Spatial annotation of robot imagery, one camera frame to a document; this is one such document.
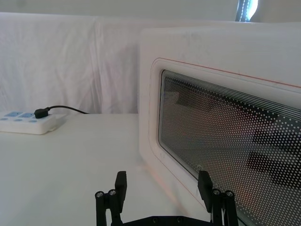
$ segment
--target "microwave window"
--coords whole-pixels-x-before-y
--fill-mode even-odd
[[[163,71],[158,141],[236,194],[247,225],[301,225],[301,111]]]

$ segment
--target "white table surface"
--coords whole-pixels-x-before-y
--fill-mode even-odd
[[[1,226],[95,226],[94,194],[113,189],[121,170],[127,171],[123,222],[155,215],[209,220],[190,193],[175,194],[146,166],[137,114],[65,119],[45,135],[0,132]]]

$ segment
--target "power strip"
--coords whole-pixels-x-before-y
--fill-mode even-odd
[[[17,111],[0,113],[0,132],[44,134],[54,130],[55,127],[54,115],[36,119],[34,113]]]

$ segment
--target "white fabric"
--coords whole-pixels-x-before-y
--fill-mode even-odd
[[[0,111],[136,113],[141,30],[198,23],[0,13]]]

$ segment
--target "microwave oven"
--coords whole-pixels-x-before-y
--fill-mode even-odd
[[[139,150],[201,205],[197,174],[248,226],[301,225],[301,23],[143,31]]]

